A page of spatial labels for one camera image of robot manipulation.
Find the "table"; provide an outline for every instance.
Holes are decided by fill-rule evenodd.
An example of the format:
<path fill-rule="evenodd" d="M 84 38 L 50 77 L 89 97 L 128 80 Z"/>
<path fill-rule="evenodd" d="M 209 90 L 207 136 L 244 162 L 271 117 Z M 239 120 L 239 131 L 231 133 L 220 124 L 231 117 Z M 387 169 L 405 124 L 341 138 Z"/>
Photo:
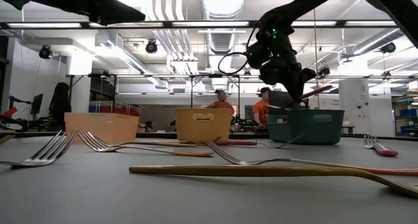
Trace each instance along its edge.
<path fill-rule="evenodd" d="M 20 161 L 48 139 L 10 140 L 0 145 L 0 160 Z M 339 146 L 224 148 L 248 160 L 292 157 L 367 167 L 417 167 L 416 142 L 381 142 L 398 150 L 399 157 L 380 157 L 364 149 L 361 138 L 342 138 Z M 179 157 L 138 150 L 97 153 L 74 145 L 47 167 L 11 170 L 1 165 L 0 223 L 418 223 L 418 200 L 361 178 L 205 178 L 128 172 L 133 165 L 219 164 L 227 163 L 218 156 Z M 415 177 L 388 178 L 418 182 Z"/>

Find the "fork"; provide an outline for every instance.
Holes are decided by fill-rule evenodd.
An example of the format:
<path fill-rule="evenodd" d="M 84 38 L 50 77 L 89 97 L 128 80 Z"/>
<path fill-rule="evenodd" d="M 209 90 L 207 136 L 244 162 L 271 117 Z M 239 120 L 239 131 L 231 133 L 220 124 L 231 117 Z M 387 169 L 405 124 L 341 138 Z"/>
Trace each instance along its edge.
<path fill-rule="evenodd" d="M 275 159 L 262 159 L 258 161 L 243 161 L 237 159 L 226 151 L 222 150 L 218 145 L 213 142 L 207 142 L 207 145 L 219 156 L 224 158 L 225 160 L 231 162 L 234 165 L 261 165 L 264 163 L 269 162 L 292 162 L 292 163 L 300 163 L 305 165 L 317 165 L 323 167 L 334 167 L 334 168 L 355 168 L 359 170 L 363 170 L 366 172 L 371 172 L 374 174 L 386 174 L 386 175 L 397 175 L 397 176 L 418 176 L 418 168 L 366 168 L 366 167 L 358 167 L 352 165 L 339 165 L 334 163 L 324 163 L 318 161 L 309 161 L 303 159 L 287 159 L 287 158 L 275 158 Z"/>
<path fill-rule="evenodd" d="M 193 152 L 174 152 L 170 150 L 162 150 L 156 148 L 147 148 L 142 146 L 107 146 L 102 142 L 98 141 L 90 132 L 88 131 L 79 131 L 78 136 L 81 140 L 92 150 L 95 152 L 115 152 L 120 149 L 132 148 L 132 149 L 139 149 L 139 150 L 147 150 L 151 152 L 161 152 L 161 153 L 168 153 L 171 155 L 181 155 L 181 156 L 193 156 L 193 157 L 210 157 L 214 153 L 213 152 L 201 152 L 201 153 L 193 153 Z"/>
<path fill-rule="evenodd" d="M 259 143 L 259 144 L 261 144 L 263 146 L 266 146 L 268 148 L 278 149 L 278 148 L 282 148 L 282 147 L 284 147 L 286 145 L 291 144 L 292 142 L 294 142 L 294 141 L 300 139 L 301 137 L 303 137 L 304 135 L 305 135 L 304 133 L 301 133 L 301 134 L 297 135 L 296 137 L 292 138 L 291 140 L 288 140 L 287 142 L 285 142 L 285 143 L 283 143 L 282 145 L 279 145 L 279 146 L 270 146 L 270 145 L 264 144 L 264 143 Z"/>
<path fill-rule="evenodd" d="M 364 147 L 367 149 L 375 149 L 380 156 L 395 157 L 398 155 L 396 150 L 382 145 L 376 135 L 364 134 Z"/>
<path fill-rule="evenodd" d="M 197 145 L 193 144 L 186 144 L 186 143 L 172 143 L 172 142 L 137 142 L 137 141 L 131 141 L 131 142 L 122 142 L 119 144 L 107 144 L 104 140 L 99 138 L 98 136 L 93 136 L 96 140 L 101 142 L 101 144 L 104 144 L 107 147 L 118 147 L 118 146 L 124 146 L 129 144 L 134 145 L 147 145 L 147 146 L 172 146 L 172 147 L 197 147 Z"/>
<path fill-rule="evenodd" d="M 67 152 L 77 137 L 77 131 L 70 131 L 67 136 L 66 132 L 59 136 L 60 133 L 61 131 L 29 159 L 22 162 L 0 161 L 0 164 L 16 168 L 41 167 L 52 164 Z"/>

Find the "yellow basket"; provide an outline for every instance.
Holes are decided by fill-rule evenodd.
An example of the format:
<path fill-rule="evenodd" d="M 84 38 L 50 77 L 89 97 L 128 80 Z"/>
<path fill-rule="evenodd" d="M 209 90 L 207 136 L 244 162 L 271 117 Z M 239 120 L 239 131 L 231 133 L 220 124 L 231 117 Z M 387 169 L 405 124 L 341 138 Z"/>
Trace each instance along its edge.
<path fill-rule="evenodd" d="M 65 113 L 67 131 L 87 130 L 105 142 L 126 142 L 135 140 L 138 116 L 113 113 Z"/>
<path fill-rule="evenodd" d="M 204 143 L 221 137 L 228 141 L 233 110 L 228 109 L 176 109 L 177 139 Z"/>

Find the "wooden spatula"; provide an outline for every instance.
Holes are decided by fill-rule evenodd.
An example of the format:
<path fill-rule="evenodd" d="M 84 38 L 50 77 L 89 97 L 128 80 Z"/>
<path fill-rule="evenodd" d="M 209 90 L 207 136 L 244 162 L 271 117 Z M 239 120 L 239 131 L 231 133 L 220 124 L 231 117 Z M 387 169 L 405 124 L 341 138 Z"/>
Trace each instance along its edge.
<path fill-rule="evenodd" d="M 230 177 L 353 176 L 372 180 L 397 190 L 409 197 L 418 199 L 418 184 L 399 184 L 354 168 L 267 167 L 259 165 L 136 166 L 130 167 L 129 172 L 141 174 Z"/>

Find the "orange shirt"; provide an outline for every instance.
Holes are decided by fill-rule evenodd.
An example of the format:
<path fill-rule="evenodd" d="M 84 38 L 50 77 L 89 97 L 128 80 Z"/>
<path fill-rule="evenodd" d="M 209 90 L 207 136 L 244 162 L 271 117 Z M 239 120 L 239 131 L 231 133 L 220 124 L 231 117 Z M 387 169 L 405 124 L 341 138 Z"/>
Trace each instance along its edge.
<path fill-rule="evenodd" d="M 214 104 L 215 104 L 214 108 L 217 108 L 217 109 L 234 110 L 233 106 L 226 101 L 224 101 L 224 102 L 223 101 L 216 101 L 216 102 L 214 102 Z"/>
<path fill-rule="evenodd" d="M 253 108 L 253 113 L 259 114 L 260 123 L 263 125 L 267 124 L 266 115 L 268 114 L 267 102 L 260 100 L 258 103 L 255 103 Z"/>

